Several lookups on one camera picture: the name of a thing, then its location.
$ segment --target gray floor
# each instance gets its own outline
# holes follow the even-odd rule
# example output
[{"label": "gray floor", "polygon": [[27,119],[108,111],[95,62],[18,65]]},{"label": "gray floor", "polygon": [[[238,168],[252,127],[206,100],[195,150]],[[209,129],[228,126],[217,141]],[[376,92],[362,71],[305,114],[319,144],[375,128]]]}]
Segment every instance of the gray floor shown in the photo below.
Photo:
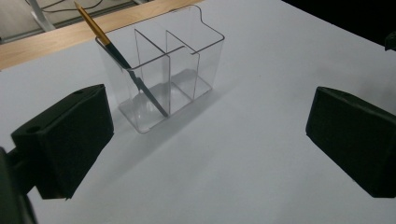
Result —
[{"label": "gray floor", "polygon": [[[48,6],[59,0],[37,0],[40,7]],[[92,7],[100,0],[76,0],[83,7]],[[132,0],[103,0],[103,2],[93,9],[87,9],[93,17],[106,14],[121,8],[135,6]],[[74,0],[65,0],[53,7],[45,10],[59,10],[75,8]],[[26,36],[36,35],[44,31],[35,21],[32,8],[25,0],[0,0],[0,37],[3,43],[21,39]],[[77,11],[45,12],[44,15],[56,27],[63,27],[77,21],[81,21]]]}]

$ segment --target clear plastic organizer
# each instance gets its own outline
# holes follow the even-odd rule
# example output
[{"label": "clear plastic organizer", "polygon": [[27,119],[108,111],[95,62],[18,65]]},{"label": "clear plastic organizer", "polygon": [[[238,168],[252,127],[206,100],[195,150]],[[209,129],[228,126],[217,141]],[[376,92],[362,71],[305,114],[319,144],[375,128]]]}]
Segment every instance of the clear plastic organizer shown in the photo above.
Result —
[{"label": "clear plastic organizer", "polygon": [[[122,67],[102,47],[102,58],[119,109],[146,133],[212,90],[224,36],[202,21],[197,6],[183,7],[106,34],[132,68]],[[164,116],[130,77],[140,77]]]}]

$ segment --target white tabletop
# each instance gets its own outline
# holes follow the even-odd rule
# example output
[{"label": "white tabletop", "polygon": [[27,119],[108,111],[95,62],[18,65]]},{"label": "white tabletop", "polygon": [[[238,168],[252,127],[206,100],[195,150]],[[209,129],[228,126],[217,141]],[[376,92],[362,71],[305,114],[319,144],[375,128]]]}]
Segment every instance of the white tabletop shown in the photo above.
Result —
[{"label": "white tabletop", "polygon": [[214,90],[140,134],[116,108],[94,41],[0,72],[0,145],[70,92],[105,83],[115,135],[71,200],[29,193],[41,224],[396,222],[316,147],[317,86],[396,114],[396,53],[280,0],[206,0],[226,36]]}]

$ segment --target wooden strip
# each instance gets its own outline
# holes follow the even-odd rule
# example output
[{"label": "wooden strip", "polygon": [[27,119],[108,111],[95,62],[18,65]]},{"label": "wooden strip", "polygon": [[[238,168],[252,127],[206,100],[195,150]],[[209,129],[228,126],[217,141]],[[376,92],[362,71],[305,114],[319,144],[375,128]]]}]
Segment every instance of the wooden strip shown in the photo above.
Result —
[{"label": "wooden strip", "polygon": [[[203,0],[156,0],[110,13],[95,19],[95,21],[105,32],[108,32],[201,1]],[[94,38],[95,35],[90,27],[83,21],[41,35],[0,45],[0,69],[25,63]]]}]

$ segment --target pen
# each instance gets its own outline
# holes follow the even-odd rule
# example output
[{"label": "pen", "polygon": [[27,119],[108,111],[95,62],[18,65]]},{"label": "pen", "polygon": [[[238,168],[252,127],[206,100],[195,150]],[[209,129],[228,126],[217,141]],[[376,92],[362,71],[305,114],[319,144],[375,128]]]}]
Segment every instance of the pen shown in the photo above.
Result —
[{"label": "pen", "polygon": [[129,76],[131,79],[134,81],[134,84],[136,87],[143,91],[143,93],[146,94],[146,96],[150,99],[150,101],[157,107],[157,109],[163,114],[164,117],[168,117],[168,114],[166,111],[163,109],[163,107],[158,103],[157,99],[155,99],[154,95],[149,91],[149,88],[145,85],[143,80],[140,77],[136,77],[134,74],[134,71],[129,70],[128,68],[132,68],[131,65],[128,64],[128,62],[125,60],[125,58],[121,55],[121,53],[117,50],[117,48],[111,43],[110,39],[105,35],[105,33],[102,31],[102,29],[96,24],[96,22],[88,15],[88,13],[80,6],[77,2],[75,2],[76,8],[81,14],[82,18],[84,19],[85,22],[88,23],[88,25],[91,27],[93,32],[96,34],[96,36],[99,38],[100,42],[104,45],[104,47],[107,49],[107,51],[115,58],[119,63],[124,67],[127,68],[127,71],[129,73]]}]

